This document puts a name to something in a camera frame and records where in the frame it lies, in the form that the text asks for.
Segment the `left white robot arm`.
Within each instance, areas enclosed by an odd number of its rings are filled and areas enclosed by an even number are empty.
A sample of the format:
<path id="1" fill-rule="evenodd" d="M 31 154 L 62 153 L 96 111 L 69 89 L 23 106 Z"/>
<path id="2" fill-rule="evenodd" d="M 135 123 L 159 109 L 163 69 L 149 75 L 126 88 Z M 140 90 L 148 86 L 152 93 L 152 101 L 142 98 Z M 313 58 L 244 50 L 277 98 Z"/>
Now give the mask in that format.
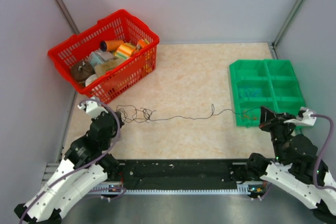
<path id="1" fill-rule="evenodd" d="M 102 111 L 85 135 L 73 141 L 56 171 L 37 195 L 14 209 L 20 223 L 61 223 L 68 211 L 101 182 L 119 176 L 119 162 L 109 153 L 124 123 L 120 112 Z"/>

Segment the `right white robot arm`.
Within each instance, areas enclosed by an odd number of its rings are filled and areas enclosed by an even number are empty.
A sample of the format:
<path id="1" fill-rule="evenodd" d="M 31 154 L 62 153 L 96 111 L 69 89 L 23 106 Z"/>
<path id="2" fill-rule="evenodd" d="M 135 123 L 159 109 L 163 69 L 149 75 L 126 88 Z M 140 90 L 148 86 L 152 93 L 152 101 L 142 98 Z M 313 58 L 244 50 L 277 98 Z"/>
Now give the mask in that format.
<path id="1" fill-rule="evenodd" d="M 297 126 L 314 126 L 318 118 L 330 123 L 327 139 L 319 151 L 303 134 L 292 135 Z M 335 179 L 322 160 L 334 132 L 333 120 L 301 107 L 298 115 L 260 108 L 259 129 L 270 133 L 275 160 L 252 153 L 245 174 L 267 181 L 302 202 L 323 223 L 335 223 Z"/>

